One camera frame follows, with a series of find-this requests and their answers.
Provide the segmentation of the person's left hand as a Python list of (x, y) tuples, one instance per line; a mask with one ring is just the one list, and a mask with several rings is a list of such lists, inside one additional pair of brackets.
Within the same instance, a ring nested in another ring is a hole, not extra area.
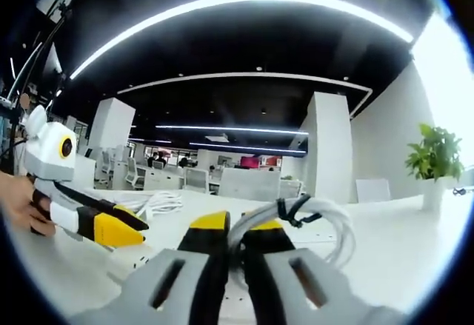
[(1, 172), (1, 208), (8, 220), (37, 235), (53, 236), (56, 233), (55, 224), (31, 205), (34, 190), (27, 176)]

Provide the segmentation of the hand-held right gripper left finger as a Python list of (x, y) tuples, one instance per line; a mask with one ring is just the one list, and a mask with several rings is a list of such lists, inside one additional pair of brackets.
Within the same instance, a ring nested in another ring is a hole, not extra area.
[(163, 249), (102, 308), (71, 324), (217, 324), (229, 274), (229, 213), (194, 220), (176, 249)]

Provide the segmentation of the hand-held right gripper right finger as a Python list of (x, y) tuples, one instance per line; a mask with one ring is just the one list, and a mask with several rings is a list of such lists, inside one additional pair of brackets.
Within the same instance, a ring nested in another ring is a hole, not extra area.
[(258, 324), (404, 323), (404, 313), (362, 300), (340, 270), (296, 248), (277, 221), (246, 231), (239, 255)]

